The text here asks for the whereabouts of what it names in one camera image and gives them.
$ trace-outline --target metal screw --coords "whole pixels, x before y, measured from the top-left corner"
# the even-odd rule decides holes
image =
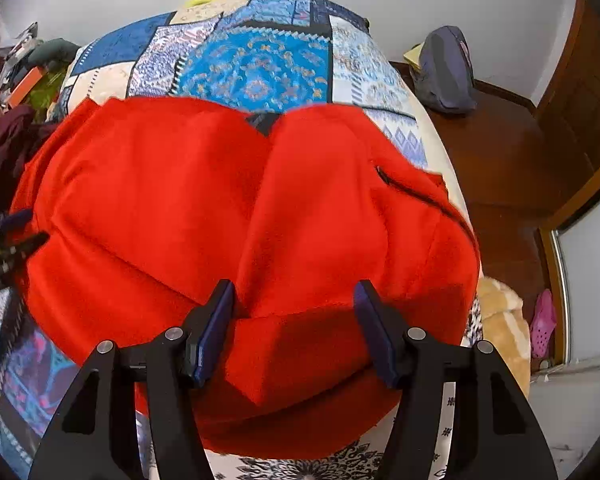
[[[483,354],[490,354],[493,352],[493,345],[489,343],[486,339],[481,339],[477,344],[478,350]]]
[[[106,354],[106,353],[107,353],[107,352],[109,352],[109,351],[110,351],[112,348],[113,348],[113,343],[112,343],[111,341],[109,341],[108,339],[107,339],[107,340],[104,340],[104,341],[101,341],[101,342],[98,344],[98,347],[97,347],[97,349],[98,349],[98,352],[99,352],[99,353],[101,353],[101,354]]]
[[[427,335],[427,333],[424,332],[424,330],[421,329],[419,326],[412,326],[409,330],[407,330],[407,335],[411,339],[415,339],[416,341],[422,341]]]
[[[182,329],[179,326],[174,326],[174,327],[168,329],[167,332],[164,333],[164,336],[169,341],[175,341],[176,339],[180,339],[182,337],[183,333],[184,332],[182,331]]]

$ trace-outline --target orange box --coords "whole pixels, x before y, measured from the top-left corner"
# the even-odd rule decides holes
[[[22,100],[27,96],[31,89],[36,85],[38,81],[45,75],[46,70],[40,67],[33,67],[29,70],[29,73],[24,76],[24,79],[20,81],[18,86],[11,92],[11,97],[7,99],[7,103],[11,108],[18,106]]]

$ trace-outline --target red fleece jacket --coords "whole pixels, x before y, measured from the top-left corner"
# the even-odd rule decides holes
[[[370,365],[354,285],[370,279],[410,324],[458,344],[477,243],[440,176],[414,168],[362,110],[301,108],[268,137],[245,117],[190,98],[83,102],[13,200],[34,209],[23,235],[50,234],[20,287],[81,364],[103,339],[122,347],[179,325],[229,278],[234,319],[194,399],[203,443],[319,458],[398,401]]]

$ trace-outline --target baseboard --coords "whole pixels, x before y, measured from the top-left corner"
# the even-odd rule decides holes
[[[391,66],[393,66],[405,80],[409,88],[413,90],[413,81],[411,80],[411,73],[409,72],[409,64],[403,63],[400,61],[390,61]],[[479,79],[474,80],[475,89],[480,92],[484,92],[485,94],[495,95],[496,97],[500,97],[501,99],[506,99],[507,101],[511,101],[517,105],[525,107],[529,110],[529,113],[532,115],[536,112],[536,105],[531,102],[531,99],[527,97],[522,97],[522,95],[518,95],[515,92],[511,92],[504,88],[501,88],[496,85],[492,85],[491,83],[487,83],[486,81],[480,81]]]
[[[525,107],[531,115],[536,113],[536,105],[532,103],[531,99],[522,97],[522,95],[516,94],[515,92],[501,88],[486,81],[480,81],[479,79],[474,80],[474,85],[477,90],[484,92],[485,94],[495,95],[507,101],[511,101],[517,105]]]

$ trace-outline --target yellow paper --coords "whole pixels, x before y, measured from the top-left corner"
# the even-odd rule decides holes
[[[414,46],[410,51],[405,52],[404,59],[417,71],[420,71],[420,51],[424,43]]]

